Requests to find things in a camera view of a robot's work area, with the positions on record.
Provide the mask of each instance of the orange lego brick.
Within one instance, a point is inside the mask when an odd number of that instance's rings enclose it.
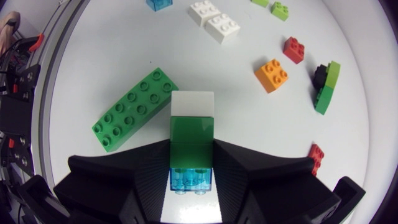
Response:
[[[278,89],[289,78],[276,59],[266,63],[254,74],[268,93]]]

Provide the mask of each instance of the lime green lego brick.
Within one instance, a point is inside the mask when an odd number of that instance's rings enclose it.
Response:
[[[212,168],[213,144],[170,144],[170,167],[183,169]]]
[[[92,127],[105,151],[115,151],[171,101],[178,87],[156,68],[128,91]]]
[[[251,0],[251,2],[256,3],[262,7],[267,7],[269,0]]]
[[[326,68],[326,82],[325,85],[335,89],[338,76],[340,74],[340,64],[334,61],[331,61]]]
[[[325,114],[326,110],[329,107],[331,97],[333,96],[333,89],[324,86],[320,91],[317,96],[316,102],[314,104],[315,110],[321,114]]]
[[[170,130],[173,143],[212,143],[214,118],[172,116]]]
[[[271,13],[283,21],[286,21],[286,19],[289,17],[288,7],[282,5],[280,2],[274,2],[271,7]]]

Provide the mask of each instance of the lego brick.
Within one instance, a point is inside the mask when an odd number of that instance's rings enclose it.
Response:
[[[155,12],[166,8],[167,6],[171,6],[173,4],[173,0],[146,0],[146,1],[148,6]]]
[[[310,153],[308,154],[308,156],[314,160],[314,167],[312,170],[312,175],[317,176],[318,169],[321,166],[321,161],[323,159],[323,156],[325,156],[325,154],[319,148],[318,145],[312,144],[311,150],[310,150]]]
[[[268,93],[278,89],[289,78],[276,59],[262,66],[254,74]]]
[[[214,117],[214,93],[173,91],[172,116]]]
[[[115,103],[92,127],[98,140],[110,152],[164,108],[178,87],[156,68]]]
[[[296,38],[290,37],[285,42],[284,54],[298,64],[304,59],[304,45],[300,44]]]
[[[236,37],[241,27],[227,14],[221,14],[207,21],[205,30],[222,44]]]
[[[315,71],[314,77],[312,79],[312,85],[317,90],[320,91],[321,88],[325,86],[326,82],[326,66],[320,65]]]
[[[267,7],[269,0],[251,0],[251,2],[256,3],[262,7]]]
[[[214,118],[171,117],[170,141],[173,143],[212,143]]]
[[[338,75],[340,74],[340,64],[334,61],[331,61],[326,68],[327,78],[325,85],[335,89],[336,82],[338,79]]]
[[[325,85],[318,93],[314,104],[315,110],[324,115],[329,107],[332,95],[333,89]]]
[[[271,13],[283,21],[286,21],[286,19],[289,17],[288,7],[282,5],[280,2],[274,2],[271,7]]]
[[[210,1],[196,2],[188,10],[188,14],[198,24],[203,27],[209,19],[221,14],[221,12]]]
[[[179,195],[191,191],[204,195],[207,191],[211,191],[211,168],[170,168],[170,190]]]
[[[213,167],[213,144],[170,145],[170,168],[205,169]]]

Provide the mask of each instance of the white surface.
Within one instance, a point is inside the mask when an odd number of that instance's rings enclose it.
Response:
[[[366,92],[370,128],[366,195],[352,223],[369,223],[398,165],[397,41],[379,1],[324,2],[348,39]]]
[[[51,15],[58,7],[59,0],[7,0],[0,11],[3,18],[11,11],[21,14],[21,24],[18,31],[24,37],[34,37],[43,32]]]
[[[173,91],[172,116],[214,117],[214,93]]]
[[[193,3],[189,7],[188,13],[200,27],[203,27],[207,20],[221,14],[209,0]]]
[[[350,47],[324,3],[286,0],[290,19],[282,22],[270,7],[214,0],[244,27],[237,38],[220,45],[190,19],[187,9],[193,2],[174,1],[153,12],[145,1],[90,1],[70,37],[53,93],[50,153],[55,183],[69,173],[69,156],[106,154],[92,125],[160,67],[181,90],[215,93],[215,138],[282,157],[307,156],[316,142],[325,153],[317,177],[327,187],[333,190],[345,175],[361,185],[369,142],[364,89]],[[306,48],[299,65],[282,52],[290,36]],[[289,80],[267,94],[254,71],[272,58],[279,60]],[[331,60],[341,63],[341,71],[322,116],[313,108],[309,75]],[[117,152],[169,136],[170,105]],[[219,212],[207,212],[218,211],[213,183],[214,190],[204,196],[167,189],[162,221],[187,222],[191,217],[195,223],[220,222]],[[201,215],[195,219],[189,215],[193,212]]]
[[[205,29],[217,42],[222,44],[236,37],[241,27],[223,13],[207,21]]]

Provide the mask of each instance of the white table surface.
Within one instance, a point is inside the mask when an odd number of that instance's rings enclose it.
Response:
[[[286,22],[249,0],[212,2],[241,27],[238,37],[217,43],[189,17],[193,0],[153,12],[144,0],[90,1],[65,49],[50,112],[50,157],[55,184],[72,155],[102,156],[91,127],[114,102],[156,67],[181,90],[215,93],[215,138],[282,157],[305,157],[313,142],[325,153],[318,178],[333,190],[347,175],[362,185],[369,147],[364,88],[353,53],[322,1],[285,0]],[[294,36],[305,59],[283,52]],[[268,94],[254,71],[276,58],[289,79]],[[332,101],[322,116],[313,108],[310,75],[330,60],[341,64]],[[169,138],[170,105],[116,152]],[[220,222],[213,177],[206,195],[167,190],[163,222]]]

